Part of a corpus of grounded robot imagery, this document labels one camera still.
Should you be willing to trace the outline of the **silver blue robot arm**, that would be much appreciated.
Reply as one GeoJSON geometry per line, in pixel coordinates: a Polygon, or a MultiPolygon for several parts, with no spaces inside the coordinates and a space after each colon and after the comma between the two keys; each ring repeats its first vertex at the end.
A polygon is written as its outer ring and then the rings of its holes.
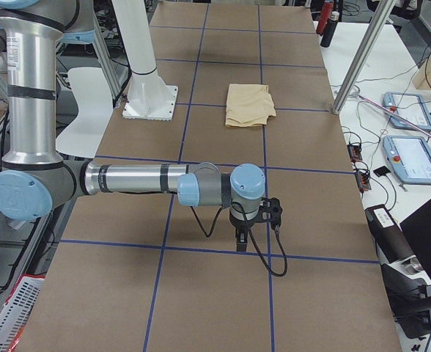
{"type": "Polygon", "coordinates": [[[190,208],[229,210],[237,250],[263,222],[265,175],[253,164],[230,173],[197,165],[100,165],[65,161],[56,151],[56,44],[93,41],[91,1],[0,1],[7,35],[10,150],[2,158],[0,212],[32,221],[83,195],[175,194],[190,208]]]}

